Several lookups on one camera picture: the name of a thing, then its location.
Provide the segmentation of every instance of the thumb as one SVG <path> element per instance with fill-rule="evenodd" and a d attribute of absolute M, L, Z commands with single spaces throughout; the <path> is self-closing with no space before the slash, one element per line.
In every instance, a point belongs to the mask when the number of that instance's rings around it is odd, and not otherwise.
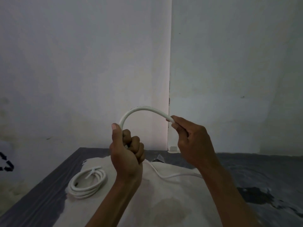
<path fill-rule="evenodd" d="M 188 133 L 183 127 L 181 127 L 179 124 L 175 122 L 172 123 L 172 127 L 178 132 L 179 140 L 182 140 L 184 142 L 188 141 L 187 139 Z"/>
<path fill-rule="evenodd" d="M 123 146 L 123 134 L 120 126 L 116 123 L 112 124 L 112 140 L 113 140 L 113 147 L 114 150 L 119 150 L 120 148 L 124 148 Z"/>

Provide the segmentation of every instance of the coiled white cable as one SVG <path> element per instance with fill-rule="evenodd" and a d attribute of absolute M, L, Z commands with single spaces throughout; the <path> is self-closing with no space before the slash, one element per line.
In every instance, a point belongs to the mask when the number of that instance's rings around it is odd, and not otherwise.
<path fill-rule="evenodd" d="M 165 114 L 164 112 L 162 112 L 160 110 L 157 110 L 153 107 L 142 106 L 142 107 L 135 107 L 123 115 L 123 117 L 121 118 L 121 120 L 119 122 L 121 129 L 123 130 L 124 122 L 130 114 L 132 114 L 136 111 L 141 111 L 141 110 L 152 111 L 152 112 L 157 113 L 158 115 L 161 115 L 162 117 L 166 118 L 170 122 L 175 122 L 173 120 L 173 118 L 171 118 L 169 115 Z M 156 172 L 156 174 L 162 179 L 168 179 L 168 178 L 183 176 L 183 175 L 190 175 L 190 176 L 202 178 L 202 176 L 200 174 L 196 174 L 196 173 L 176 173 L 176 174 L 172 174 L 172 175 L 168 175 L 168 176 L 163 176 L 157 171 L 157 169 L 148 160 L 144 160 L 143 162 L 149 164 L 153 168 L 153 170 Z M 102 183 L 104 182 L 104 180 L 106 179 L 106 173 L 104 170 L 101 170 L 101 168 L 102 168 L 101 166 L 93 167 L 88 170 L 77 173 L 68 183 L 69 194 L 73 195 L 76 199 L 85 199 L 85 198 L 88 198 L 88 197 L 92 196 L 93 194 L 95 194 L 99 190 L 99 188 L 102 185 Z M 90 173 L 87 177 L 85 177 L 85 179 L 88 179 L 88 177 L 91 175 L 95 175 L 98 180 L 97 183 L 93 184 L 90 187 L 77 188 L 75 186 L 77 179 L 89 171 L 90 171 Z"/>

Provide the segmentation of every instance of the hand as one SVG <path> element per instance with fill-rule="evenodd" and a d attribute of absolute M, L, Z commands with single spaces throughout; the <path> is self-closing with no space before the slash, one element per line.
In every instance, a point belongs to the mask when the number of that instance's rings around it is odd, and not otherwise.
<path fill-rule="evenodd" d="M 138 136 L 131 137 L 129 130 L 122 132 L 120 126 L 112 124 L 112 144 L 111 150 L 112 163 L 117 171 L 116 181 L 122 183 L 134 183 L 139 187 L 142 180 L 142 162 L 145 159 L 144 145 L 140 143 Z"/>
<path fill-rule="evenodd" d="M 178 116 L 172 118 L 175 121 L 172 127 L 179 134 L 178 147 L 188 163 L 196 168 L 220 165 L 205 127 Z"/>

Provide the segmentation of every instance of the white cloth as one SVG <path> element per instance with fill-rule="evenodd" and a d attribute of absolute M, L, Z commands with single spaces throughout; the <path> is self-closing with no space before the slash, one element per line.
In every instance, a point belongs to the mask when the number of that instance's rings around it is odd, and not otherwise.
<path fill-rule="evenodd" d="M 153 162 L 162 175 L 192 172 L 178 166 Z M 54 227 L 84 227 L 112 187 L 116 171 L 110 157 L 93 158 L 84 162 L 82 170 L 103 166 L 108 175 L 106 184 L 84 200 L 71 196 L 65 201 L 65 209 Z M 163 180 L 148 165 L 143 164 L 142 183 L 127 206 L 119 227 L 221 227 L 218 211 L 203 179 L 193 176 L 178 176 Z"/>

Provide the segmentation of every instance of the person's right hand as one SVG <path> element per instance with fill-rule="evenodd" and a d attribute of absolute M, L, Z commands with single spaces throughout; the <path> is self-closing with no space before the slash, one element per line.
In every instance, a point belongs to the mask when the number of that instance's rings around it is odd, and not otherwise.
<path fill-rule="evenodd" d="M 220 162 L 206 128 L 178 116 L 172 116 L 172 127 L 179 134 L 178 147 L 182 157 L 196 168 L 217 167 Z"/>

